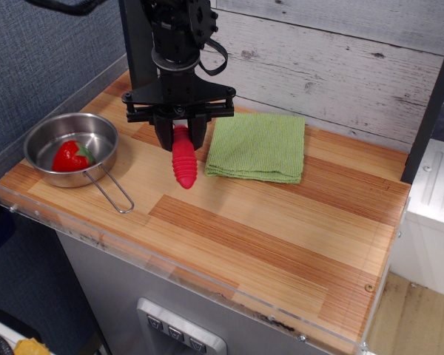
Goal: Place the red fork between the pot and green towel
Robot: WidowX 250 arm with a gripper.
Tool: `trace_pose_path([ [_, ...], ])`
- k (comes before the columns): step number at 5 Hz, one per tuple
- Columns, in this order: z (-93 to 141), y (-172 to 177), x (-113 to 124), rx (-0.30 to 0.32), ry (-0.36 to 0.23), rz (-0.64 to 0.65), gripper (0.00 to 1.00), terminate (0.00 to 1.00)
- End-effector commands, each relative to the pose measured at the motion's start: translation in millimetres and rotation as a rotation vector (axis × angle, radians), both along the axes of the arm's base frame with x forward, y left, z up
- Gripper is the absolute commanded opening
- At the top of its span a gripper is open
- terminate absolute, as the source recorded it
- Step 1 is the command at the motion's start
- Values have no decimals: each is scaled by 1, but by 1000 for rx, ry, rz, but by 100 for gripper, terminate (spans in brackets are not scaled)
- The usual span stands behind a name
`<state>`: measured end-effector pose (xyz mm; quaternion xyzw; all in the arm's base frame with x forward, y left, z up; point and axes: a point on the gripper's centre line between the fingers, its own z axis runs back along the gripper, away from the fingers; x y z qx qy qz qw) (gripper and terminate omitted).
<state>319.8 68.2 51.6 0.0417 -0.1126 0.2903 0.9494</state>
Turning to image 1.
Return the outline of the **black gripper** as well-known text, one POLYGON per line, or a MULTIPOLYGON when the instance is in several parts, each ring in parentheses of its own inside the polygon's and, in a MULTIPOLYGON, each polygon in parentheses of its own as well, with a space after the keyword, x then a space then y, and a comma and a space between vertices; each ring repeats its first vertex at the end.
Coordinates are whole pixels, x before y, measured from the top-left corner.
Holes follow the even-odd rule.
POLYGON ((172 151, 173 121, 179 120, 187 121, 189 137, 198 150, 213 118, 233 116, 235 94, 235 88, 205 81, 194 72, 163 72, 156 81, 124 93, 121 99, 127 106, 127 120, 153 125, 166 151, 172 151))

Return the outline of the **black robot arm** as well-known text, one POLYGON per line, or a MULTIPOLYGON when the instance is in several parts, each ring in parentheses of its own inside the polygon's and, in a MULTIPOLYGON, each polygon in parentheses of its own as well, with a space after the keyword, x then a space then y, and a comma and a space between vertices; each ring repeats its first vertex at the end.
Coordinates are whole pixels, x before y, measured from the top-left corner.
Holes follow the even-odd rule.
POLYGON ((232 87, 199 78, 201 50, 227 51, 212 40, 218 14, 209 1, 120 1, 131 91, 123 94, 130 123, 154 126, 160 145, 172 150, 175 122, 185 120, 195 149, 213 118, 234 114, 232 87))

